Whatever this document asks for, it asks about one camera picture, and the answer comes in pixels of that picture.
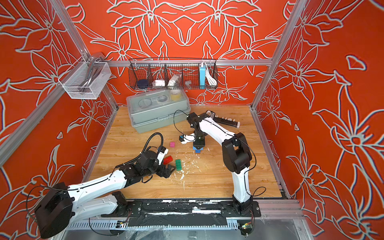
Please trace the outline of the blue square lego brick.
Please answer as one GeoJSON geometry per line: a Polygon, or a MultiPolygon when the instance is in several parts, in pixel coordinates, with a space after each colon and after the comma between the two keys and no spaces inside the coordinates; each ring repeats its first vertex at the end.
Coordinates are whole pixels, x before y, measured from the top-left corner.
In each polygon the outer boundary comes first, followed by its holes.
{"type": "Polygon", "coordinates": [[[204,148],[197,149],[196,147],[193,147],[193,150],[196,154],[200,154],[204,150],[204,148]]]}

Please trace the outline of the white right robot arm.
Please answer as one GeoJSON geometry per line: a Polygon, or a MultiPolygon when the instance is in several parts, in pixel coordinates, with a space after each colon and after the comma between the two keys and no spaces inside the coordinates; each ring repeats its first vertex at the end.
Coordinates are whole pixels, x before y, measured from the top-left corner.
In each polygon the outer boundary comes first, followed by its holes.
{"type": "Polygon", "coordinates": [[[196,153],[205,147],[206,136],[210,136],[221,145],[224,165],[232,173],[233,178],[233,207],[240,216],[250,213],[253,207],[253,195],[249,187],[252,153],[246,137],[242,133],[235,134],[226,130],[206,113],[201,115],[190,113],[187,121],[194,132],[180,136],[180,142],[192,143],[196,153]]]}

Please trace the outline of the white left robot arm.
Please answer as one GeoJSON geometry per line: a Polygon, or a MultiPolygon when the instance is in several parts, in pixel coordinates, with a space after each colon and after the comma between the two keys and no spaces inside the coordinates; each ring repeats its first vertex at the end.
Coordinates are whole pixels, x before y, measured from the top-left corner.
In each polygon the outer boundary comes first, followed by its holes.
{"type": "Polygon", "coordinates": [[[157,152],[145,150],[103,177],[76,185],[58,183],[49,187],[34,209],[40,237],[49,239],[79,220],[113,213],[126,203],[120,190],[143,182],[145,177],[169,178],[176,167],[164,164],[167,152],[164,147],[157,152]]]}

